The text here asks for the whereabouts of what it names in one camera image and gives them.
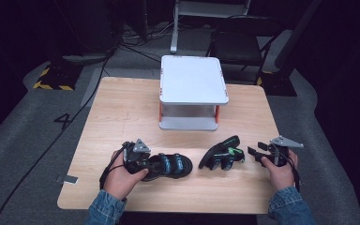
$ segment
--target sandal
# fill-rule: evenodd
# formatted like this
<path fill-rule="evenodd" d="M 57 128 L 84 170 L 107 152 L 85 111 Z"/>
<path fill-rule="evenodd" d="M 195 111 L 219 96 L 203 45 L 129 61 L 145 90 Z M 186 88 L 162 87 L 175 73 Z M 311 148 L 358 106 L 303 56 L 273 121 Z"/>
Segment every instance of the sandal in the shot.
<path fill-rule="evenodd" d="M 188 157 L 178 153 L 173 155 L 159 153 L 139 163 L 134 162 L 127 165 L 130 173 L 136 173 L 145 168 L 149 172 L 142 181 L 152 181 L 159 177 L 178 179 L 191 173 L 192 162 Z"/>

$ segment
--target light wood tabletop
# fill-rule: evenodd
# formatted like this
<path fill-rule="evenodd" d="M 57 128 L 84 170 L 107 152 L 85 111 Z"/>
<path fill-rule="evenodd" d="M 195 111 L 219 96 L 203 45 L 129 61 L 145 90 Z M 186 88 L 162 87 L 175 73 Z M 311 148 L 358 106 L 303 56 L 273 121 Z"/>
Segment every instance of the light wood tabletop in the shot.
<path fill-rule="evenodd" d="M 158 153 L 179 153 L 193 163 L 190 175 L 140 182 L 127 196 L 127 211 L 266 214 L 274 194 L 268 171 L 248 154 L 248 146 L 278 136 L 265 93 L 259 86 L 227 84 L 229 103 L 220 108 L 216 131 L 162 130 L 159 119 L 159 80 L 104 78 L 84 126 L 58 199 L 63 209 L 87 209 L 99 192 L 98 179 L 113 151 L 141 139 Z M 203 155 L 216 143 L 238 135 L 246 155 L 229 171 L 198 169 Z"/>

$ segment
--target person's arm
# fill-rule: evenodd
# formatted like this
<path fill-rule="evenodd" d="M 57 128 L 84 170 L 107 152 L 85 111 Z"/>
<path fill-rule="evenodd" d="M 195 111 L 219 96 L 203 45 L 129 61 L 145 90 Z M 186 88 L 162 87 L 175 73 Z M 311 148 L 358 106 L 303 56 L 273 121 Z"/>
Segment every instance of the person's arm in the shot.
<path fill-rule="evenodd" d="M 297 155 L 289 152 L 294 166 L 297 166 Z M 268 206 L 268 216 L 280 225 L 285 224 L 315 224 L 311 211 L 300 193 L 294 187 L 294 177 L 291 165 L 277 167 L 268 158 L 262 157 L 262 163 L 270 172 L 271 183 L 276 193 Z"/>
<path fill-rule="evenodd" d="M 115 224 L 124 212 L 127 204 L 126 196 L 147 174 L 144 169 L 130 174 L 124 167 L 124 155 L 121 153 L 113 163 L 113 169 L 107 176 L 102 189 L 89 206 L 89 216 L 85 224 Z"/>

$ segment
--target gray carpet floor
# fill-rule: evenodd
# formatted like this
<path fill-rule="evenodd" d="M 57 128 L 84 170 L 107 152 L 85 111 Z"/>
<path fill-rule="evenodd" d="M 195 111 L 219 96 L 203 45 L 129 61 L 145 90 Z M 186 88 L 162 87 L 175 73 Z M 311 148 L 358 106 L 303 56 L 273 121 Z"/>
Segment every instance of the gray carpet floor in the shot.
<path fill-rule="evenodd" d="M 273 45 L 265 70 L 276 70 L 274 60 L 292 32 L 285 32 Z M 188 29 L 180 33 L 179 55 L 204 56 L 210 30 Z M 153 40 L 138 51 L 160 59 L 170 54 L 171 37 Z M 33 89 L 48 62 L 24 77 L 28 93 L 0 126 L 0 206 L 8 194 L 61 131 L 54 119 L 69 113 L 74 116 L 98 83 L 102 64 L 85 67 L 75 91 Z M 141 54 L 119 49 L 109 60 L 104 76 L 159 79 L 160 63 Z M 244 82 L 252 71 L 223 67 L 228 83 Z M 303 143 L 300 156 L 301 193 L 318 224 L 360 224 L 360 209 L 353 186 L 334 155 L 314 116 L 317 103 L 312 86 L 296 70 L 291 76 L 297 97 L 267 96 L 284 137 Z M 90 107 L 85 107 L 63 135 L 19 186 L 0 216 L 0 224 L 82 224 L 86 210 L 62 210 L 57 206 L 61 184 L 57 175 L 67 174 Z M 258 224 L 276 224 L 258 215 Z"/>

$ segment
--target denim jacket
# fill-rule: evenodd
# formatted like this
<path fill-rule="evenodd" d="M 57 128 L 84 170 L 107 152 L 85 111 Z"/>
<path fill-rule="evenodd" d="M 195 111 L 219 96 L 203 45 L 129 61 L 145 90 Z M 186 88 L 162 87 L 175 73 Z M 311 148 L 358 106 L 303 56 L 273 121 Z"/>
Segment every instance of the denim jacket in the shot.
<path fill-rule="evenodd" d="M 127 200 L 120 201 L 101 190 L 89 207 L 85 224 L 115 224 L 124 212 Z M 280 225 L 315 224 L 307 204 L 295 187 L 277 191 L 268 206 L 268 216 Z"/>

